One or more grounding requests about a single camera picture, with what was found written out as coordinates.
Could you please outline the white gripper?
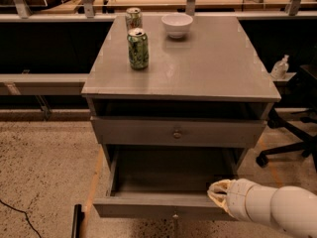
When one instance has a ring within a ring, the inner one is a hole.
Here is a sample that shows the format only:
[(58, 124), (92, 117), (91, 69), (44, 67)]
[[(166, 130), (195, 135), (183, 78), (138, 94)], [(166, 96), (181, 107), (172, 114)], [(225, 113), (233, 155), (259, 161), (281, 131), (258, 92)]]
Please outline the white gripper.
[(208, 197), (225, 212), (240, 221), (251, 221), (246, 207), (247, 195), (255, 182), (245, 178), (221, 179), (209, 185)]

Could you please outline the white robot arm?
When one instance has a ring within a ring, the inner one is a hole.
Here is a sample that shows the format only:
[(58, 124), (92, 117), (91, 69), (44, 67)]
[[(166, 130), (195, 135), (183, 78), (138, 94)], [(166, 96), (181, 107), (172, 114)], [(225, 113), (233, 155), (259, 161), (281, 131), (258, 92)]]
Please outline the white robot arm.
[(294, 238), (317, 238), (317, 195), (298, 186), (264, 186), (245, 178), (212, 183), (207, 195), (230, 216), (282, 231)]

